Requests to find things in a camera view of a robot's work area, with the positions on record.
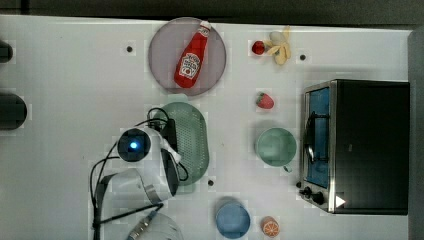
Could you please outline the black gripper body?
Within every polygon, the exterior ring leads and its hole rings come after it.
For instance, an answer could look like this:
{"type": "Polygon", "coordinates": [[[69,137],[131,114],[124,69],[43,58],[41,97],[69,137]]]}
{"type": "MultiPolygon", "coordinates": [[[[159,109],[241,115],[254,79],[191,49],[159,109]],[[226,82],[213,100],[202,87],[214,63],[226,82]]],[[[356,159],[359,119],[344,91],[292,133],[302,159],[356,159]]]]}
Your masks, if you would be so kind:
{"type": "Polygon", "coordinates": [[[173,119],[152,120],[148,123],[148,126],[158,131],[175,151],[178,150],[176,124],[173,119]]]}

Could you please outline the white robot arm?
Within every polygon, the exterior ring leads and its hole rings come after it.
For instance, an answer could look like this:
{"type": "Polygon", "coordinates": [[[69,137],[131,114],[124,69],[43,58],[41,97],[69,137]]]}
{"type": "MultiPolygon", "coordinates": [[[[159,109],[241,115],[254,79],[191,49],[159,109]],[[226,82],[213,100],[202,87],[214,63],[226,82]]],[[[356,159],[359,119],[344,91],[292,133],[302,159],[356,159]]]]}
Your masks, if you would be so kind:
{"type": "Polygon", "coordinates": [[[157,130],[129,128],[114,149],[121,167],[96,187],[94,240],[101,240],[104,224],[161,206],[176,194],[180,182],[181,156],[157,130]]]}

